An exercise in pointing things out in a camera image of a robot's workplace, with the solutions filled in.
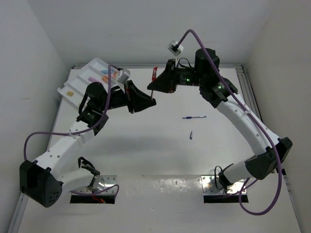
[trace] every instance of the metal frame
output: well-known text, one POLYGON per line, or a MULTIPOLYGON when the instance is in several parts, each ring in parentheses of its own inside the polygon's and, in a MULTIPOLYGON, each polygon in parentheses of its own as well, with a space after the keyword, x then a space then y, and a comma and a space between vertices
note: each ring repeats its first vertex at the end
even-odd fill
MULTIPOLYGON (((72 69, 81 69, 83 66, 84 65, 74 65, 72 67, 72 69)), ((154 67, 165 67, 165 64, 154 64, 154 65, 123 64, 123 65, 118 65, 118 66, 124 67, 124 68, 154 68, 154 67)), ((235 68, 236 69, 238 79, 240 82, 240 86, 241 86, 241 91, 242 91, 242 94, 244 96, 244 101, 250 107, 250 109, 252 109, 252 111, 257 115, 257 117, 259 119, 261 119, 250 81, 249 81, 242 65, 223 64, 223 65, 220 65, 219 68, 235 68)), ((8 233, 17 233, 18 232, 20 223, 22 221, 23 214, 24 214, 25 209, 26 209, 27 201, 28 201, 28 196, 21 193, 19 196, 19 200, 17 202, 17 206, 15 208, 14 215, 13 215, 12 220, 11 220, 11 224, 10 224, 8 233)))

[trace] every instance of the red pen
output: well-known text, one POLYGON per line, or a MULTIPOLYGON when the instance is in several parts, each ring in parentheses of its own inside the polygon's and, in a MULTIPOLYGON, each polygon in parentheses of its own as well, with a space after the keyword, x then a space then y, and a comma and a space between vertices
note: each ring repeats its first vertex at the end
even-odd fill
MULTIPOLYGON (((156 72, 157 72, 157 67, 154 67, 154 70, 152 72, 152 79, 151 79, 152 82, 156 80, 156 72)), ((150 96, 151 99, 152 99, 153 94, 154 94, 154 91, 151 91, 151 96, 150 96)))

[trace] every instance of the pen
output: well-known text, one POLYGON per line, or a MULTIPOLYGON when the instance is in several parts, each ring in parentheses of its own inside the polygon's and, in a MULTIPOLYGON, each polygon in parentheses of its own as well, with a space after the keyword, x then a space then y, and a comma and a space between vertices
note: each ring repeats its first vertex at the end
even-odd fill
POLYGON ((206 116, 186 116, 183 119, 206 118, 206 116))

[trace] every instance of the cable connector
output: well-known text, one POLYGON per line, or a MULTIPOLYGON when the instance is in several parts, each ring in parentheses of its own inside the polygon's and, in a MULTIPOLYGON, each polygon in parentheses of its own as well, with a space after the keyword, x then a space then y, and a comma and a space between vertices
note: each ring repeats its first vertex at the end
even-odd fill
POLYGON ((177 46, 178 41, 172 40, 170 44, 167 46, 167 49, 175 56, 177 57, 179 54, 182 53, 184 50, 183 46, 177 46))

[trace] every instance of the yellow object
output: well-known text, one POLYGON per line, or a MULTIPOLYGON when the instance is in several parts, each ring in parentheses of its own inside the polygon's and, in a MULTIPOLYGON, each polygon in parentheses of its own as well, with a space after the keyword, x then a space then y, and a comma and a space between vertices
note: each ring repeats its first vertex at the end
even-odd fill
POLYGON ((73 96, 73 92, 69 91, 69 92, 67 92, 67 95, 68 96, 73 96))

